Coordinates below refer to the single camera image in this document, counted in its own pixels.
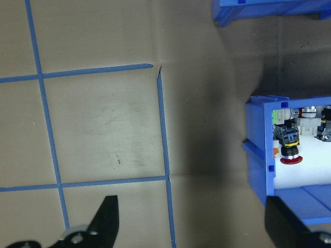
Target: blue painter's tape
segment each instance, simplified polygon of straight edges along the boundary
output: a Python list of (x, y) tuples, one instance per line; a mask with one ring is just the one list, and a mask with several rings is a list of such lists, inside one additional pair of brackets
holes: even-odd
[(25, 8), (26, 8), (26, 14), (27, 14), (27, 21), (28, 21), (29, 29), (30, 29), (30, 36), (31, 36), (31, 42), (32, 42), (32, 47), (33, 47), (33, 54), (35, 56), (37, 74), (39, 76), (41, 76), (42, 75), (41, 64), (40, 64), (39, 51), (38, 51), (37, 38), (36, 38), (36, 31), (35, 31), (35, 26), (34, 26), (34, 23), (33, 23), (30, 0), (25, 0)]
[(47, 189), (56, 189), (56, 188), (58, 188), (57, 184), (44, 184), (44, 185), (31, 185), (31, 186), (4, 187), (4, 188), (0, 188), (0, 192), (47, 190)]
[(51, 153), (52, 153), (52, 159), (53, 159), (53, 164), (54, 164), (56, 183), (58, 185), (58, 193), (59, 193), (60, 202), (61, 202), (62, 214), (63, 214), (63, 218), (64, 218), (65, 227), (66, 227), (66, 229), (68, 229), (69, 220), (68, 220), (67, 208), (66, 208), (66, 204), (65, 204), (63, 189), (61, 187), (61, 177), (60, 177), (59, 168), (58, 168), (51, 118), (50, 118), (50, 113), (49, 113), (48, 104), (47, 104), (47, 97), (46, 97), (46, 91), (45, 91), (45, 86), (44, 86), (43, 77), (42, 77), (42, 70), (41, 70), (41, 63), (40, 63), (40, 57), (39, 57), (39, 51), (38, 51), (35, 26), (34, 26), (34, 22), (33, 22), (31, 4), (30, 4), (29, 0), (25, 0), (25, 8), (26, 8), (29, 29), (30, 29), (33, 53), (35, 56), (35, 63), (36, 63), (38, 80), (39, 80), (39, 88), (40, 88), (40, 93), (41, 93), (42, 106), (43, 106), (43, 110), (44, 110), (44, 114), (45, 114), (48, 137), (50, 140)]
[(150, 181), (162, 181), (165, 179), (166, 179), (165, 176), (158, 176), (158, 177), (126, 178), (126, 179), (113, 179), (113, 180), (90, 181), (90, 182), (70, 182), (70, 183), (63, 183), (62, 187), (72, 188), (72, 187), (97, 186), (97, 185), (107, 185), (107, 184), (150, 182)]
[(105, 73), (105, 72), (131, 71), (131, 70), (149, 69), (152, 67), (153, 65), (151, 64), (138, 64), (138, 65), (127, 65), (127, 66), (90, 68), (90, 69), (81, 69), (81, 70), (73, 70), (73, 71), (50, 72), (50, 73), (44, 73), (43, 78), (50, 79), (52, 77), (57, 78), (61, 76), (76, 76), (76, 75)]
[(65, 198), (64, 198), (64, 193), (63, 193), (63, 188), (62, 187), (58, 187), (58, 195), (60, 197), (60, 203), (61, 203), (61, 209), (62, 209), (64, 225), (65, 225), (66, 229), (69, 229), (70, 224), (69, 224), (66, 201), (65, 201)]
[(168, 201), (168, 215), (169, 215), (169, 227), (170, 227), (170, 237), (171, 237), (171, 246), (176, 248), (176, 235), (175, 235), (175, 223), (174, 223), (174, 214), (172, 209), (172, 194), (171, 194), (171, 184), (170, 178), (167, 176), (165, 181), (167, 187), (167, 201)]
[(11, 76), (0, 78), (1, 83), (11, 83), (11, 82), (20, 82), (20, 81), (28, 81), (28, 80), (36, 80), (38, 79), (38, 75), (25, 75), (25, 76)]
[(157, 77), (157, 93), (159, 100), (159, 113), (160, 113), (160, 125), (161, 125), (161, 137), (163, 145), (163, 159), (164, 159), (164, 172), (168, 176), (170, 174), (169, 168), (169, 156), (168, 156), (168, 143), (167, 143), (167, 131), (166, 131), (166, 118), (164, 114), (164, 101), (163, 101), (163, 88), (161, 78), (161, 68), (159, 69), (159, 75)]
[(168, 216), (169, 216), (169, 228), (170, 228), (170, 237), (171, 237), (171, 246), (176, 248), (176, 236), (175, 236), (175, 224), (174, 224), (174, 215), (172, 209), (172, 194), (171, 194), (171, 184), (170, 184), (170, 166), (169, 166), (169, 154), (168, 154), (168, 143), (167, 143), (167, 131), (166, 131), (166, 116), (164, 114), (164, 101), (163, 101), (163, 89), (162, 89), (162, 78), (161, 78), (161, 69), (159, 69), (159, 75), (157, 77), (157, 91), (158, 91), (158, 100), (159, 100), (159, 113), (160, 113), (160, 125), (161, 125), (161, 137), (163, 145), (163, 160), (164, 160), (164, 172), (166, 175), (166, 187), (167, 187), (167, 201), (168, 201)]

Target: plastic bin wall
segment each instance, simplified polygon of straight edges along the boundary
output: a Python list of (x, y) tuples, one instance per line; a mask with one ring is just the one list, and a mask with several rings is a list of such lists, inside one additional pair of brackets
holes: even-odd
[(248, 154), (249, 183), (263, 204), (267, 195), (280, 196), (306, 225), (331, 223), (331, 184), (275, 190), (272, 112), (330, 104), (331, 97), (291, 100), (276, 96), (253, 96), (246, 104), (244, 150)]
[(313, 13), (321, 20), (330, 18), (331, 0), (213, 0), (213, 18), (220, 27), (234, 19)]

